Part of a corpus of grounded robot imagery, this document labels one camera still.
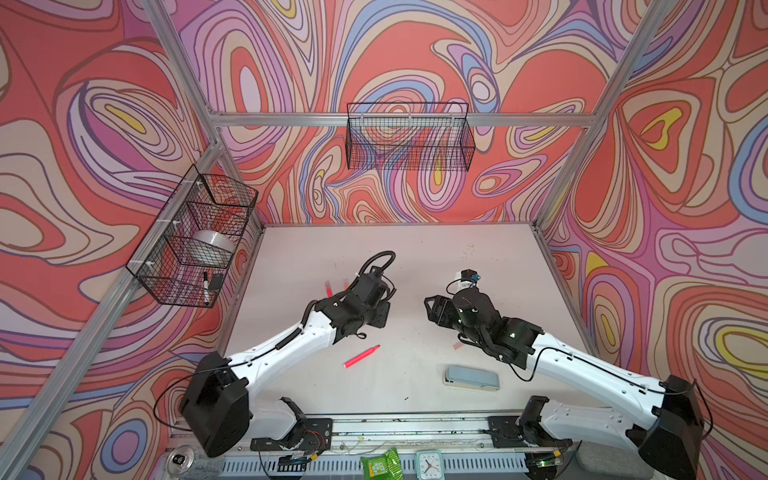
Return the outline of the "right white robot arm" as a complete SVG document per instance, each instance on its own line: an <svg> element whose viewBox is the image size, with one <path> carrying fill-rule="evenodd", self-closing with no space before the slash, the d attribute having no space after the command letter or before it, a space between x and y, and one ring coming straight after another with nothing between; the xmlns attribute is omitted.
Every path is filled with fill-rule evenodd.
<svg viewBox="0 0 768 480"><path fill-rule="evenodd" d="M586 355L538 325L501 315L476 287L427 297L424 305L430 322L456 331L519 380L548 376L600 401L583 407L532 396L514 428L527 443L587 441L632 452L669 478L696 478L705 427L694 383L643 376Z"/></svg>

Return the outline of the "grey pencil case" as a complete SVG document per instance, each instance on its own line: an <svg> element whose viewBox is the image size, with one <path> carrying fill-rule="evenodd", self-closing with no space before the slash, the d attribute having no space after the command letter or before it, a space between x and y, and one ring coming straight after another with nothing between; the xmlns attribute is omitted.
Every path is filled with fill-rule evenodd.
<svg viewBox="0 0 768 480"><path fill-rule="evenodd" d="M499 376L491 371L469 368L458 365L448 366L442 377L443 384L457 388L498 391Z"/></svg>

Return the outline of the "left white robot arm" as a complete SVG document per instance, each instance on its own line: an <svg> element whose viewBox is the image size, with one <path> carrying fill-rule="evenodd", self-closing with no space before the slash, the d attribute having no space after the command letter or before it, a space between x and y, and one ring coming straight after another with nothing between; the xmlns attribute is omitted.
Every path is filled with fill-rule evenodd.
<svg viewBox="0 0 768 480"><path fill-rule="evenodd" d="M358 275L349 287L307 304L293 327L243 352L203 357L179 405L205 454L218 457L253 433L264 417L257 412L259 393L306 357L347 337L358 337L365 325L386 325L396 288L380 273Z"/></svg>

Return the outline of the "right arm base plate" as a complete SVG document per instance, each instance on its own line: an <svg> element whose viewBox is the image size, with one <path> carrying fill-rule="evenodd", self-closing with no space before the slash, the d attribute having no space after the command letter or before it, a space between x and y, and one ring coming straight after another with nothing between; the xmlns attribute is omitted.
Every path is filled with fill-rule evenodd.
<svg viewBox="0 0 768 480"><path fill-rule="evenodd" d="M570 439L556 439L538 423L523 422L518 416L490 416L485 433L491 437L495 448L555 448L567 450L573 445Z"/></svg>

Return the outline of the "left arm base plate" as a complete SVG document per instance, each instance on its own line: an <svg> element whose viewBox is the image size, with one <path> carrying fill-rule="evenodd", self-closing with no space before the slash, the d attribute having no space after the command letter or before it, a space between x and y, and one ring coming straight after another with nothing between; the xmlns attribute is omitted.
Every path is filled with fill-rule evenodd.
<svg viewBox="0 0 768 480"><path fill-rule="evenodd" d="M299 420L282 439L252 439L250 450L254 452L322 453L331 447L332 433L333 420L331 418Z"/></svg>

